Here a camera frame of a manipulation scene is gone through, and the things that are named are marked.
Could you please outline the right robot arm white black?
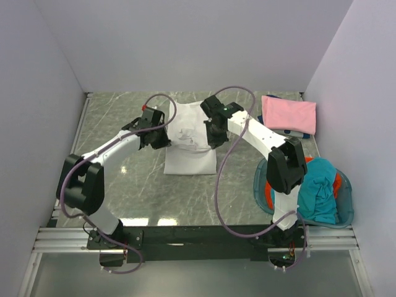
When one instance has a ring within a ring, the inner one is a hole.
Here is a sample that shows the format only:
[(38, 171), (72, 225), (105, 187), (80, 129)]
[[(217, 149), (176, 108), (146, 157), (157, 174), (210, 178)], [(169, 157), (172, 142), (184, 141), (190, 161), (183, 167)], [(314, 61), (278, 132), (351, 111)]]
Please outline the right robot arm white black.
[[(209, 118), (204, 123), (211, 148), (217, 148), (227, 142), (228, 132), (238, 136), (220, 163), (215, 182), (215, 211), (221, 225), (226, 231), (240, 238), (258, 237), (273, 229), (271, 233), (273, 243), (280, 247), (287, 246), (293, 240), (293, 232), (290, 228), (298, 220), (298, 193), (304, 176), (308, 172), (300, 140), (287, 139), (274, 133), (253, 119), (249, 112), (239, 104), (232, 102), (224, 105), (215, 95), (206, 98), (200, 107)], [(218, 184), (223, 167), (242, 139), (267, 160), (266, 178), (275, 191), (273, 224), (251, 235), (239, 234), (230, 229), (222, 219), (218, 208)]]

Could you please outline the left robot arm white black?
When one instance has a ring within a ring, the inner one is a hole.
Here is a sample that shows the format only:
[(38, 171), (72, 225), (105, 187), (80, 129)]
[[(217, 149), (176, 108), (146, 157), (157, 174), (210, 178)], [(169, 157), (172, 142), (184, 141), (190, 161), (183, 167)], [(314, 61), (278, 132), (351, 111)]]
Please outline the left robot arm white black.
[(102, 232), (101, 240), (111, 249), (122, 245), (124, 234), (119, 219), (103, 204), (105, 173), (148, 145), (162, 149), (170, 140), (164, 112), (145, 106), (142, 116), (122, 127), (112, 139), (81, 156), (70, 154), (64, 161), (56, 190), (62, 209), (80, 210)]

